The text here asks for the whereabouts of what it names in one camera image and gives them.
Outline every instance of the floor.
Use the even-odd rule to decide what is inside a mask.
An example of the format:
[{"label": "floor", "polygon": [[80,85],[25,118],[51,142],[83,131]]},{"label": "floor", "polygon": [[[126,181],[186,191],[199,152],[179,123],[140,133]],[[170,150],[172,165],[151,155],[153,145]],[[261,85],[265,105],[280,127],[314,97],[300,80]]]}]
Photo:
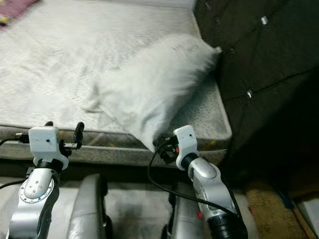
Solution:
[{"label": "floor", "polygon": [[[16,178],[0,177],[0,185]],[[68,222],[72,213],[79,181],[63,182],[60,196],[52,211],[49,239],[67,237]],[[5,238],[14,211],[14,201],[19,186],[0,190],[0,239]],[[257,238],[254,219],[249,213],[247,198],[240,192],[235,196],[245,221],[249,238]],[[106,211],[111,217],[115,239],[159,239],[163,226],[168,222],[171,207],[168,194],[150,184],[109,183]]]}]

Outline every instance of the white pillow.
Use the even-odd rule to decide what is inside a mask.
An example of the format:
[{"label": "white pillow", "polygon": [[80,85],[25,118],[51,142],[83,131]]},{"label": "white pillow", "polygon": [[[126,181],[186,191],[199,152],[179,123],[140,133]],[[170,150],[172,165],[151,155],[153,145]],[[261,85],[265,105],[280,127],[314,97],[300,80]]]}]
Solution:
[{"label": "white pillow", "polygon": [[168,35],[96,79],[82,106],[104,111],[149,150],[214,68],[220,48],[190,35]]}]

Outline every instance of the pink cloth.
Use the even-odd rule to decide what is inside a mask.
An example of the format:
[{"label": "pink cloth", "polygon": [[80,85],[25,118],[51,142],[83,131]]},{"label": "pink cloth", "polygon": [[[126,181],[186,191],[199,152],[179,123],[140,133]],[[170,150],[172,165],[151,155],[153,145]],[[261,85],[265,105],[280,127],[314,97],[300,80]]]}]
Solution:
[{"label": "pink cloth", "polygon": [[0,5],[0,15],[10,16],[15,19],[21,16],[25,11],[38,0],[7,0]]}]

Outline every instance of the blanket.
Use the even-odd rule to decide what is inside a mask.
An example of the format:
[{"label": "blanket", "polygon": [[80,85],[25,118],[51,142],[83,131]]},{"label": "blanket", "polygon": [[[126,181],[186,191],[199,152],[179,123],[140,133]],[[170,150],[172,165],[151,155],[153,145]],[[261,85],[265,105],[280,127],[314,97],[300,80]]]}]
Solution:
[{"label": "blanket", "polygon": [[0,31],[38,0],[0,0]]}]

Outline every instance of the white mattress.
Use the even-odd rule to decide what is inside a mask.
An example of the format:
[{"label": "white mattress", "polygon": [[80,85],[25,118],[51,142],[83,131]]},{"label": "white mattress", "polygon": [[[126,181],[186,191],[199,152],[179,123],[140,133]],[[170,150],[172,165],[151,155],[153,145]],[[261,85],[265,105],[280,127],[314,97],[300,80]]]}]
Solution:
[{"label": "white mattress", "polygon": [[[199,36],[190,10],[87,0],[40,1],[0,32],[0,126],[33,127],[52,120],[61,129],[74,129],[82,121],[88,131],[126,134],[105,114],[81,110],[82,100],[96,74],[119,66],[171,33]],[[205,143],[230,139],[231,129],[212,79],[177,114],[169,132],[185,124],[193,125]]]}]

